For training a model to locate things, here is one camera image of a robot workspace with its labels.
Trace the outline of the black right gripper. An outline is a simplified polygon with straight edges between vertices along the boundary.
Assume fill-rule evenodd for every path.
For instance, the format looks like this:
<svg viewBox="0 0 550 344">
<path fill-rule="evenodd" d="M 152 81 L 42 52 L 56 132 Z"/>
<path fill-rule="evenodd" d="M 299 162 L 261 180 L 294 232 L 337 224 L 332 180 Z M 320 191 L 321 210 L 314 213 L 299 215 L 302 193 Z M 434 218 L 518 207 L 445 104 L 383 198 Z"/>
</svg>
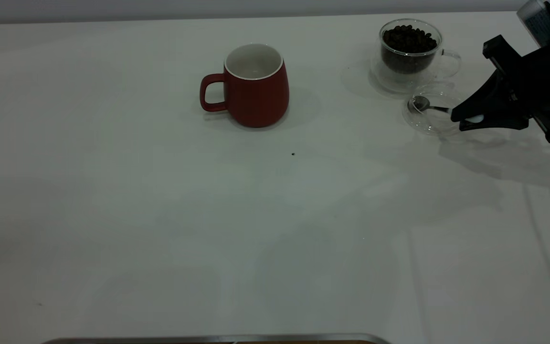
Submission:
<svg viewBox="0 0 550 344">
<path fill-rule="evenodd" d="M 483 45 L 496 71 L 450 111 L 461 131 L 523 130 L 535 120 L 550 143 L 550 45 L 521 56 L 502 36 Z"/>
</svg>

